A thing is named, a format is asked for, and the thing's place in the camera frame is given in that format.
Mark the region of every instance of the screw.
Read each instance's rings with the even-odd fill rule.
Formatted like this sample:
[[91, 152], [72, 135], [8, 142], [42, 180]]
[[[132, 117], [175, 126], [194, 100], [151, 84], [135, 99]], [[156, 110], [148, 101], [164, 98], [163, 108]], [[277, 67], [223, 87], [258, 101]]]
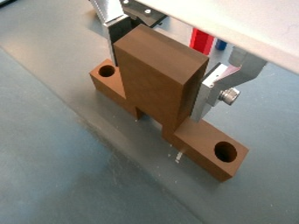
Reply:
[[144, 11], [144, 14], [148, 15], [148, 16], [150, 16], [151, 13], [152, 13], [151, 10], [146, 10], [146, 11]]

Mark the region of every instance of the mounting hole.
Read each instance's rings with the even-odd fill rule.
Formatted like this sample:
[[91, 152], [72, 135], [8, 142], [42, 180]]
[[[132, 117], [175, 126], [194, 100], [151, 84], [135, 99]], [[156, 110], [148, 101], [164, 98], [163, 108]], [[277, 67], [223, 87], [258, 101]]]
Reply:
[[99, 70], [98, 70], [98, 74], [103, 77], [110, 77], [111, 75], [114, 75], [116, 69], [112, 66], [103, 66]]
[[215, 145], [215, 155], [222, 162], [231, 163], [238, 157], [238, 151], [231, 143], [219, 142]]

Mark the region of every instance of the wooden part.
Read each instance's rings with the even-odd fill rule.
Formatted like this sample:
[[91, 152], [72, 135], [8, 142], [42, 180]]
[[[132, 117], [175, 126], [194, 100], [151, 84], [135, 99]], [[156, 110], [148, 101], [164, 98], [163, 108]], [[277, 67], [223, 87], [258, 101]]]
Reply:
[[207, 122], [190, 118], [207, 56], [143, 25], [115, 43], [115, 50], [120, 72], [106, 60], [90, 73], [96, 89], [135, 118], [146, 112], [178, 150], [219, 181], [230, 179], [249, 149]]
[[235, 175], [249, 149], [213, 125], [187, 118], [172, 133], [163, 129], [163, 138], [219, 181]]
[[144, 25], [116, 43], [126, 97], [175, 130], [192, 112], [209, 57]]
[[119, 68], [114, 66], [110, 59], [95, 67], [90, 72], [90, 77], [98, 91], [114, 100], [136, 119], [140, 119], [143, 112], [127, 101]]

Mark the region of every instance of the drilled hole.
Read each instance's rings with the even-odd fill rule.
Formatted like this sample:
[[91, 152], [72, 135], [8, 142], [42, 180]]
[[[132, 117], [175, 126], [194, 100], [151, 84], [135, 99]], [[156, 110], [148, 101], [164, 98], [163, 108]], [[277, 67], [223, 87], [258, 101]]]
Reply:
[[231, 143], [219, 142], [215, 145], [215, 155], [222, 162], [231, 163], [238, 157], [238, 151]]
[[111, 75], [114, 75], [116, 69], [112, 66], [103, 66], [99, 70], [98, 70], [98, 74], [103, 77], [110, 77]]

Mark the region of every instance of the wooden base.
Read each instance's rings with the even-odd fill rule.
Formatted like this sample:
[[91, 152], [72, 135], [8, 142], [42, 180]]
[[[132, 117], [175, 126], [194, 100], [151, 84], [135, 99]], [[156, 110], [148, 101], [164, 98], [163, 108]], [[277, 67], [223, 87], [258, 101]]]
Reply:
[[[107, 59], [91, 72], [98, 91], [110, 97], [139, 119], [143, 112], [127, 100], [118, 67]], [[163, 138], [219, 181], [230, 179], [245, 160], [249, 149], [207, 122], [188, 117], [172, 131], [163, 126]]]

